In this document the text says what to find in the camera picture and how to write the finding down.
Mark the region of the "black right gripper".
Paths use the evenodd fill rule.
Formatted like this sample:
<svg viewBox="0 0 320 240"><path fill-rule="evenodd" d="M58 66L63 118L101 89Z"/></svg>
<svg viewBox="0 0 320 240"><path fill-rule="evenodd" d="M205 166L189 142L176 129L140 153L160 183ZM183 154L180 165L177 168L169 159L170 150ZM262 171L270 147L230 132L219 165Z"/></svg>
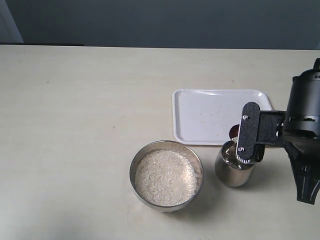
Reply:
<svg viewBox="0 0 320 240"><path fill-rule="evenodd" d="M292 78L285 112L260 112L255 102L243 107L236 159L243 164L256 164L263 160L265 145L284 148L297 200L314 204L320 190L320 60L316 59L313 68Z"/></svg>

